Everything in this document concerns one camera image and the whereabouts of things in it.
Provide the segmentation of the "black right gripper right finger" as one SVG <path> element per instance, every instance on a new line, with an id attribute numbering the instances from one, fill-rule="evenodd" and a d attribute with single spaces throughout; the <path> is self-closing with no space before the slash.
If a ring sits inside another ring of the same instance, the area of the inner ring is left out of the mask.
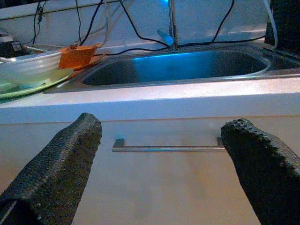
<path id="1" fill-rule="evenodd" d="M 223 145 L 262 225 L 300 223 L 300 158 L 247 119 L 221 127 Z"/>

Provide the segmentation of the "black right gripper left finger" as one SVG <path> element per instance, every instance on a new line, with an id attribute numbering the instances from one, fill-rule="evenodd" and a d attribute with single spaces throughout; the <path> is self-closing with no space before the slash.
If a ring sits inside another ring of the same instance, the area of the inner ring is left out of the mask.
<path id="1" fill-rule="evenodd" d="M 1 194 L 1 224 L 72 224 L 101 137 L 90 113 L 59 131 Z"/>

